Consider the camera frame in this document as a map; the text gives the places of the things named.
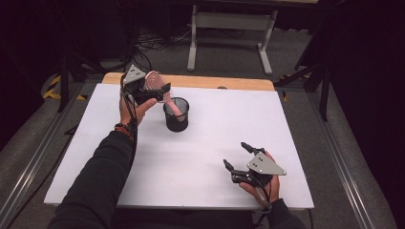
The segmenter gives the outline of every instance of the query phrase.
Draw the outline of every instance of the black sleeve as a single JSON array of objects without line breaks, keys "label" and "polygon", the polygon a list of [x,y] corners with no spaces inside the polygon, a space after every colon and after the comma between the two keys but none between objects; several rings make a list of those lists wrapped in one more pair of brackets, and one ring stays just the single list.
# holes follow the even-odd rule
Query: black sleeve
[{"label": "black sleeve", "polygon": [[56,208],[49,228],[109,228],[130,171],[131,157],[129,137],[112,131]]},{"label": "black sleeve", "polygon": [[289,211],[282,198],[272,202],[271,205],[271,211],[266,215],[271,229],[306,228],[304,223]]}]

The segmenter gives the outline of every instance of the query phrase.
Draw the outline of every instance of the black cup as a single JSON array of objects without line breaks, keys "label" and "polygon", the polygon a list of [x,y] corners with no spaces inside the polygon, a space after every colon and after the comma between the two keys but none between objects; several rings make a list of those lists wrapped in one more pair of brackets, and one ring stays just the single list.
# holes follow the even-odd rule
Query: black cup
[{"label": "black cup", "polygon": [[181,111],[181,115],[175,115],[167,103],[163,105],[164,115],[166,117],[166,126],[172,132],[182,132],[188,126],[188,102],[181,97],[173,97],[172,101]]}]

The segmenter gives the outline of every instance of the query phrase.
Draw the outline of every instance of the aluminum rail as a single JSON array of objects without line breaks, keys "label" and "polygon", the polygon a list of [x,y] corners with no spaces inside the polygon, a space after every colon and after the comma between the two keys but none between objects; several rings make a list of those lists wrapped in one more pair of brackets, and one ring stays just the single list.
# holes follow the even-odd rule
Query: aluminum rail
[{"label": "aluminum rail", "polygon": [[0,211],[0,228],[6,228],[10,223],[15,211],[18,208],[21,200],[29,189],[33,179],[35,178],[36,173],[39,170],[45,156],[48,153],[48,150],[53,143],[55,134],[59,130],[63,120],[67,116],[68,111],[72,108],[72,105],[75,103],[75,99],[80,94],[81,89],[83,88],[84,83],[75,83],[72,87],[72,97],[69,103],[66,105],[65,109],[55,116],[51,127],[48,132],[45,133],[44,138],[36,149],[35,153],[32,156],[29,164],[22,173],[21,177],[18,179],[15,184],[11,194],[9,195],[6,203],[3,205]]},{"label": "aluminum rail", "polygon": [[345,188],[346,194],[348,195],[349,201],[351,202],[352,209],[354,211],[354,214],[357,218],[360,227],[364,229],[369,228],[374,229],[375,226],[372,222],[369,213],[367,212],[367,209],[364,205],[364,201],[358,190],[357,184],[354,178],[352,177],[348,167],[346,166],[346,162],[342,157],[342,154],[339,150],[334,135],[330,130],[330,126],[327,122],[324,121],[319,112],[319,101],[318,98],[316,97],[316,94],[307,93],[307,97],[309,99],[310,106],[316,113],[316,117],[318,119],[318,122],[320,123],[322,132],[330,145],[331,159],[333,161],[334,166],[336,167],[338,175],[340,176],[343,187]]}]

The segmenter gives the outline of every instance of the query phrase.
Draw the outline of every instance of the metal leg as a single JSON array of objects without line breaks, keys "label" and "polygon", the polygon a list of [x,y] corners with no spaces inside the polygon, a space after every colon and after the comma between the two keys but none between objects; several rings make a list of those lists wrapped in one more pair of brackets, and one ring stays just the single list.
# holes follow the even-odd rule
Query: metal leg
[{"label": "metal leg", "polygon": [[273,83],[273,85],[274,85],[274,87],[283,87],[284,85],[286,85],[286,84],[288,84],[288,83],[290,83],[290,82],[292,82],[292,81],[294,81],[294,80],[296,80],[296,79],[298,79],[298,78],[300,78],[300,77],[302,77],[302,76],[304,76],[304,75],[306,75],[308,73],[312,73],[313,71],[317,70],[319,67],[320,67],[319,64],[313,65],[311,67],[306,67],[303,70],[301,70],[301,71],[299,71],[297,73],[294,73],[294,74],[290,75],[289,77],[287,77],[285,79],[282,79],[282,80],[280,80],[278,82]]},{"label": "metal leg", "polygon": [[62,56],[62,60],[60,63],[60,74],[61,74],[61,80],[60,80],[60,104],[59,104],[59,110],[57,111],[58,113],[61,113],[63,109],[66,107],[66,105],[69,102],[69,57],[67,54],[64,54]]},{"label": "metal leg", "polygon": [[274,23],[276,22],[277,12],[278,12],[277,10],[274,10],[268,19],[268,24],[267,24],[266,33],[265,33],[265,39],[263,40],[263,43],[257,44],[257,46],[259,48],[259,55],[262,59],[263,68],[265,69],[265,73],[268,75],[272,75],[273,71],[271,70],[270,63],[268,62],[266,48],[267,48],[268,40],[271,36],[271,32],[273,31]]},{"label": "metal leg", "polygon": [[193,15],[191,16],[191,44],[190,53],[188,54],[187,70],[193,72],[196,66],[196,54],[197,54],[197,6],[193,6]]},{"label": "metal leg", "polygon": [[325,77],[322,84],[322,92],[321,92],[321,102],[319,105],[319,112],[321,113],[322,118],[324,121],[328,121],[327,118],[327,107],[328,107],[328,96],[329,96],[329,88],[330,88],[330,72],[328,67],[325,69]]}]

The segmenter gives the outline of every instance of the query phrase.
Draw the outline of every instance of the gray carpet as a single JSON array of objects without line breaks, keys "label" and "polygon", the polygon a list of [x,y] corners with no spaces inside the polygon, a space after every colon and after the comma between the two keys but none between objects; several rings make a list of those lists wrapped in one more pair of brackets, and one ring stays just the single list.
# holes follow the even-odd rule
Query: gray carpet
[{"label": "gray carpet", "polygon": [[[189,51],[187,40],[175,43],[162,51],[146,52],[153,69],[167,74],[262,78],[274,82],[285,73],[294,73],[293,67],[310,39],[310,36],[304,31],[275,30],[267,48],[274,74],[267,76],[263,72],[255,47],[258,40],[262,38],[260,33],[245,32],[240,38],[233,38],[219,31],[199,31],[198,35],[196,70],[193,73],[186,70]],[[147,65],[145,59],[141,60],[139,56],[136,56],[136,60]],[[100,77],[99,74],[90,75],[81,94],[91,95],[96,83],[100,82]],[[44,88],[48,87],[50,80],[44,85]],[[314,228],[361,228],[331,160],[330,145],[322,134],[321,125],[316,119],[316,111],[310,106],[307,94],[290,92],[293,91],[291,88],[286,88],[286,91],[288,91],[288,102],[283,99],[281,101],[304,171],[308,176],[309,189],[315,205],[315,209],[312,210]],[[6,202],[16,180],[29,163],[53,118],[57,115],[58,102],[57,99],[46,99],[45,104],[0,153],[0,172],[2,174],[0,176],[0,204]],[[69,139],[69,136],[64,133],[79,123],[86,105],[86,100],[75,101],[22,202],[27,200],[41,180],[45,178]],[[396,228],[390,208],[361,155],[332,90],[328,119],[328,125],[355,178],[375,228]],[[43,203],[51,182],[52,176],[47,178],[12,228],[46,227],[54,211],[53,206]],[[308,228],[310,227],[307,211],[294,211],[293,214],[297,215]]]}]

